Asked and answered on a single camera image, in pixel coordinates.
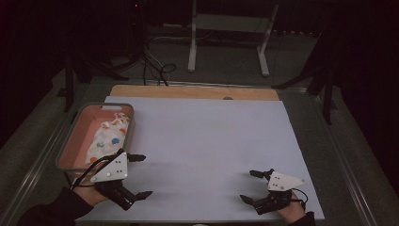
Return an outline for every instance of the table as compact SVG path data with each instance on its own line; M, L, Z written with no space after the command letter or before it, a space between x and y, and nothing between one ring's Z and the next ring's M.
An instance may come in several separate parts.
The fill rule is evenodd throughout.
M222 100L227 94L228 100ZM103 202L79 220L278 220L276 213L258 216L239 197L264 198L265 179L251 177L249 171L271 168L305 179L299 189L310 197L308 210L317 219L324 218L291 123L274 90L115 86L105 101L134 107L136 129L130 152L147 156L144 162L128 166L125 187L135 194L154 192L128 211Z
M274 4L271 15L264 18L256 17L237 17L227 15L212 15L197 13L197 0L193 0L192 26L191 26L191 46L188 58L188 71L193 72L196 68L197 58L197 29L212 29L224 31L243 31L264 34L261 45L257 47L257 54L263 76L269 75L264 50L273 28L279 5Z

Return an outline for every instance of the white board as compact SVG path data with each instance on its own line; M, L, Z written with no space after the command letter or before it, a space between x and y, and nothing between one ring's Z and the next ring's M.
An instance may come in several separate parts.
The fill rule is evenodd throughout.
M250 170L275 171L306 180L307 211L324 218L283 102L107 97L135 109L129 163L123 181L131 192L152 190L124 211L111 201L80 220L118 222L240 222L280 219L258 215L240 195L267 196L267 181ZM299 198L304 196L296 192Z

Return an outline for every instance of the cloth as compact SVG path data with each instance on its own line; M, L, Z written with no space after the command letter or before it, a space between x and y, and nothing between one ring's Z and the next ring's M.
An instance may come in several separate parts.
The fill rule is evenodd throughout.
M116 153L122 148L130 119L124 113L115 113L113 121L101 123L94 135L93 142L88 148L85 163L93 163L103 156Z
M58 197L50 204L39 204L28 209L17 226L71 226L75 220L93 209L76 193L62 188Z

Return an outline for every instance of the robotic arm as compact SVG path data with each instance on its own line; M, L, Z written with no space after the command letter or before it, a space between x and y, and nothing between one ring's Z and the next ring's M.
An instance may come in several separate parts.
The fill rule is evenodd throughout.
M305 184L304 180L275 172L273 169L264 172L251 170L249 174L258 178L264 177L268 181L267 190L269 195L266 198L254 201L250 197L240 195L241 200L246 204L252 205L258 215L283 209L290 202L301 202L302 207L305 209L306 202L291 199L292 189Z
M97 191L107 197L112 202L119 205L123 210L128 210L133 203L147 199L152 191L140 192L134 195L123 186L123 179L127 177L127 162L140 162L146 158L141 154L129 154L123 149L119 149L116 154L105 156L94 162L85 173L76 180L74 186L92 171L99 163L104 162L97 170L96 174L90 178Z

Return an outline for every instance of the metal stand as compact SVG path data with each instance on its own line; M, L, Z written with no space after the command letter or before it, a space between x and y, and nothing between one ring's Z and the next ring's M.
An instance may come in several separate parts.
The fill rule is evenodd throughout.
M264 56L264 50L269 40L273 24L276 18L279 5L274 5L272 13L269 18L255 18L255 17L237 17L225 15L210 15L197 13L197 0L193 0L193 16L191 28L191 46L188 57L188 71L196 70L197 59L197 29L212 29L225 31L243 31L263 33L264 39L261 45L257 47L257 53L261 71L263 76L268 76L269 69Z
M72 48L67 53L65 59L66 104L64 112L68 112L73 103L73 72L76 72L76 75L81 82L89 83L91 81L91 74L88 67L100 70L115 80L129 80L129 78L120 76L118 73L113 72L112 69L105 67L105 65L95 61L85 53Z

